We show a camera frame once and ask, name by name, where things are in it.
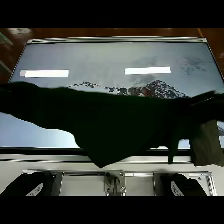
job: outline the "metal bracket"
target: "metal bracket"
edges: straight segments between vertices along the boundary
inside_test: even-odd
[[[125,196],[125,173],[122,170],[107,172],[104,177],[106,196]]]

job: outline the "dark object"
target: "dark object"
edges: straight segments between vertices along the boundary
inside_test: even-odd
[[[62,174],[51,172],[23,173],[10,183],[1,196],[58,196]]]
[[[164,196],[207,196],[197,180],[182,174],[161,175]]]
[[[224,118],[223,96],[213,92],[158,99],[40,88],[25,82],[0,87],[1,112],[72,133],[99,167],[161,145],[169,148],[172,163],[180,139],[197,137],[201,124]]]

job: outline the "wooden surface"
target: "wooden surface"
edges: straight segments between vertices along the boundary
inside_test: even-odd
[[[224,71],[224,28],[0,28],[0,62],[13,70],[29,39],[78,36],[191,36],[206,37]],[[0,83],[9,73],[0,69]]]

